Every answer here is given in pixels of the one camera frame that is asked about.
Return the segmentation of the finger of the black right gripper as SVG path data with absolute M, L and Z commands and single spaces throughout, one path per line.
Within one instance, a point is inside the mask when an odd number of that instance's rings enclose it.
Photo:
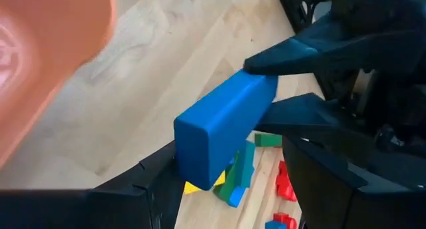
M 325 101 L 314 93 L 290 97 L 272 103 L 256 125 L 266 129 L 286 125 L 336 125 L 332 101 Z
M 330 42 L 289 38 L 244 61 L 244 70 L 253 75 L 296 75 L 314 73 L 327 65 Z

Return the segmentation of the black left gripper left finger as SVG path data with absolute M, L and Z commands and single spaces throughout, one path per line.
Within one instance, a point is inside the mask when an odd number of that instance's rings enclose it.
M 96 187 L 101 193 L 97 228 L 174 228 L 184 181 L 178 174 L 175 142 Z

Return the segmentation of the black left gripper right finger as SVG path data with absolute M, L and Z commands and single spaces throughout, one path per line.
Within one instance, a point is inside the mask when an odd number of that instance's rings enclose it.
M 309 228 L 345 228 L 353 191 L 367 181 L 346 161 L 301 138 L 283 138 L 290 182 Z

